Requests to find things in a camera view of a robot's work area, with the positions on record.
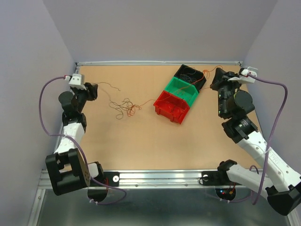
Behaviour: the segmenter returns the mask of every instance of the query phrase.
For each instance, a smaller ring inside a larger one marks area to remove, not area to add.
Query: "gray wall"
[[[279,0],[252,45],[245,65],[259,69],[259,76],[288,86],[288,101],[272,146],[295,170],[301,172],[301,1]],[[256,82],[249,86],[262,131],[268,137],[283,100],[281,87]]]
[[[74,61],[41,0],[0,7],[0,225],[26,225],[44,159],[54,147],[39,123],[38,98],[50,78],[69,74]],[[64,82],[49,87],[43,116],[58,131]]]
[[[76,62],[243,60],[277,0],[44,0]]]

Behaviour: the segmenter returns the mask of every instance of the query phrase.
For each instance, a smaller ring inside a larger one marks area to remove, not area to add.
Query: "plastic bin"
[[[194,86],[176,77],[171,79],[169,84],[166,86],[165,91],[185,100],[189,107],[192,106],[198,96],[198,91]]]
[[[174,77],[181,79],[189,84],[192,84],[202,79],[201,81],[198,81],[195,84],[193,84],[193,86],[197,89],[198,92],[200,92],[200,90],[206,82],[206,78],[204,77],[204,74],[202,72],[197,71],[186,65],[182,65],[177,71],[177,73],[174,75]]]
[[[190,107],[181,98],[163,91],[154,103],[155,111],[170,119],[170,121],[182,123]]]

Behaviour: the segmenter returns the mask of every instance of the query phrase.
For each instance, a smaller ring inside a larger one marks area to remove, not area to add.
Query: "black bin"
[[[186,65],[181,65],[174,77],[181,79],[189,84],[193,84],[193,86],[197,88],[198,92],[200,92],[206,82],[206,78],[202,72]]]

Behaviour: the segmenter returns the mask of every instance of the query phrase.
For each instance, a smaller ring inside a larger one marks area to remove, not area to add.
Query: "gray floor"
[[[277,214],[261,199],[224,203],[207,194],[214,189],[130,190],[118,204],[96,206],[89,203],[87,190],[56,196],[47,190],[39,226],[286,226],[287,217]],[[238,189],[237,198],[249,194]],[[113,192],[108,201],[119,198]]]

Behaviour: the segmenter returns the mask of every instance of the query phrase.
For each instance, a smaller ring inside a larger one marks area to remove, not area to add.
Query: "tabletop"
[[[232,159],[243,167],[257,165],[251,156],[228,138],[225,121],[218,117],[217,91],[208,89],[217,65],[191,65],[208,70],[210,77],[182,124],[157,115],[153,106],[180,65],[81,66],[85,82],[99,83],[98,98],[86,103],[87,130],[81,146],[88,162],[99,161],[104,170],[216,169]],[[238,72],[239,66],[222,65]],[[110,107],[128,98],[136,108],[128,116]],[[249,118],[259,127],[255,111]]]

